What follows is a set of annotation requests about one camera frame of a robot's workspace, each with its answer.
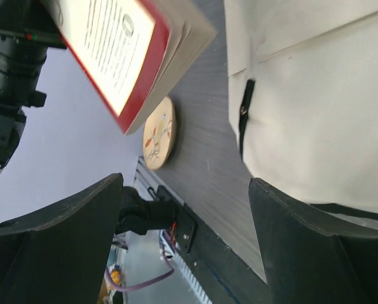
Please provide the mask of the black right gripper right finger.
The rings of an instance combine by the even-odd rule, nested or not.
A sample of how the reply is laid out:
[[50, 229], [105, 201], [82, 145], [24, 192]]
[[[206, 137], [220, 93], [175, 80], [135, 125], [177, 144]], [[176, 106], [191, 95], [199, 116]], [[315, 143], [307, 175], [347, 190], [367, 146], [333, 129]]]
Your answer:
[[378, 213], [296, 200], [259, 178], [248, 196], [273, 303], [378, 303]]

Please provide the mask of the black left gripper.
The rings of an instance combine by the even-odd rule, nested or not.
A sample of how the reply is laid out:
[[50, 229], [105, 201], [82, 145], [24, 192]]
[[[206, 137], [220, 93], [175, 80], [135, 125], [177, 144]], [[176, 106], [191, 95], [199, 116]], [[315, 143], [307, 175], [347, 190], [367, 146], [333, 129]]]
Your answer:
[[0, 103], [42, 107], [36, 87], [49, 48], [66, 49], [59, 1], [0, 1]]

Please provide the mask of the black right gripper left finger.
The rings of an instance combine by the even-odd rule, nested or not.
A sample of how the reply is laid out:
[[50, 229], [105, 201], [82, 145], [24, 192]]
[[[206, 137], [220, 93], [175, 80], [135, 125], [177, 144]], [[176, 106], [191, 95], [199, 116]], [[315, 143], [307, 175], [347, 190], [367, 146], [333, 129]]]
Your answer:
[[0, 303], [95, 303], [123, 176], [0, 224]]

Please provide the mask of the red white paperback book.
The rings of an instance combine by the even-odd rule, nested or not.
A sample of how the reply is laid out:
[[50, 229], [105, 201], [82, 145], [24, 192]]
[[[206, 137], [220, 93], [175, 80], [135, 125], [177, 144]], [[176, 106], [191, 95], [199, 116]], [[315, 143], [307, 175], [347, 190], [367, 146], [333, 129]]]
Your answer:
[[216, 35], [192, 1], [44, 1], [124, 134], [134, 133]]

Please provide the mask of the cream canvas backpack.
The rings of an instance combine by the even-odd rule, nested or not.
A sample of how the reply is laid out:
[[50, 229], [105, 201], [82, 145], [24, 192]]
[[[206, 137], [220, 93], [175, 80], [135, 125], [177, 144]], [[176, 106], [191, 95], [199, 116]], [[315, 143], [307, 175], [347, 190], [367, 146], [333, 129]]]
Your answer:
[[378, 220], [378, 1], [225, 1], [229, 123], [258, 177]]

